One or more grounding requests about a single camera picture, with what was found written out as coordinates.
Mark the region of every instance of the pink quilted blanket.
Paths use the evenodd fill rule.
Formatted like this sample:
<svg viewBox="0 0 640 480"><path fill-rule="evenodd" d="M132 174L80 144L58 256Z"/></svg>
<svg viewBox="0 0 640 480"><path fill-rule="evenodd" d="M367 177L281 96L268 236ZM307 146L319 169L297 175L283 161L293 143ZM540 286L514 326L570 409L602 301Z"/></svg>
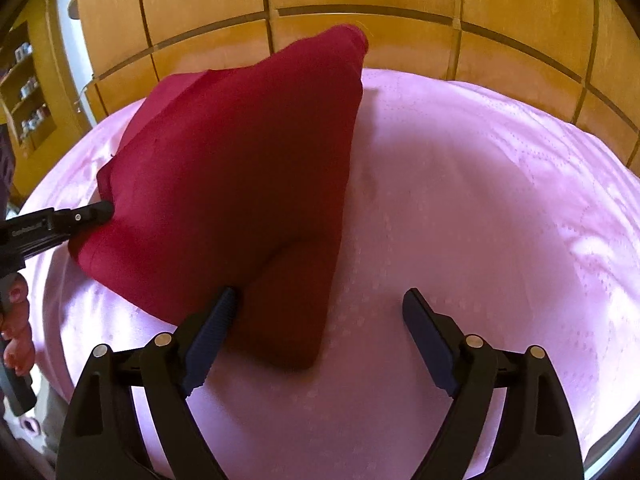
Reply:
<svg viewBox="0 0 640 480"><path fill-rule="evenodd" d="M231 480L409 479L450 403L402 323L416 286L495 348L546 348L586 455L640 400L640 181L596 137L489 90L383 70L363 82L321 361L285 374L223 352L189 399L210 448ZM87 203L139 106L94 128L24 212ZM25 276L38 364L67 399L96 344L134 348L174 328L86 277L64 246Z"/></svg>

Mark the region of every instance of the red fabric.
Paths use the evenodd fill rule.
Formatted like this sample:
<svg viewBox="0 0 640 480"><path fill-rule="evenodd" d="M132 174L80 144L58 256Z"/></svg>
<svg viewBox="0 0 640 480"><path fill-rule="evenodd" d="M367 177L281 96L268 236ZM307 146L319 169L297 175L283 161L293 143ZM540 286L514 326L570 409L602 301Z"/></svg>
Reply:
<svg viewBox="0 0 640 480"><path fill-rule="evenodd" d="M173 75L98 173L113 219L72 240L84 271L178 324L242 291L231 348L318 355L342 230L367 40L334 27L247 68Z"/></svg>

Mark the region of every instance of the finger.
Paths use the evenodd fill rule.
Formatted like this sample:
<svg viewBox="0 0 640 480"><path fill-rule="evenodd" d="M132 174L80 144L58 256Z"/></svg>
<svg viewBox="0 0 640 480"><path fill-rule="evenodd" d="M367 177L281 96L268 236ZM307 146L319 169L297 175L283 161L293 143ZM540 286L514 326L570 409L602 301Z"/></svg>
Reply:
<svg viewBox="0 0 640 480"><path fill-rule="evenodd" d="M31 371L31 369L35 364L36 364L36 347L33 345L33 343L31 343L31 347L28 354L24 358L24 361L20 365L18 365L18 367L15 369L15 374L18 377L24 377L26 374L28 374Z"/></svg>
<svg viewBox="0 0 640 480"><path fill-rule="evenodd" d="M9 368L22 365L31 346L33 346L32 338L31 325L28 324L22 332L9 341L9 344L4 349L4 355L2 356L4 358L4 365Z"/></svg>
<svg viewBox="0 0 640 480"><path fill-rule="evenodd" d="M27 285L27 280L24 279L23 275L18 274L11 287L9 287L9 301L11 303L22 303L27 299L28 294L29 285Z"/></svg>
<svg viewBox="0 0 640 480"><path fill-rule="evenodd" d="M2 320L2 338L13 339L29 324L29 301L16 303L11 307L11 312Z"/></svg>

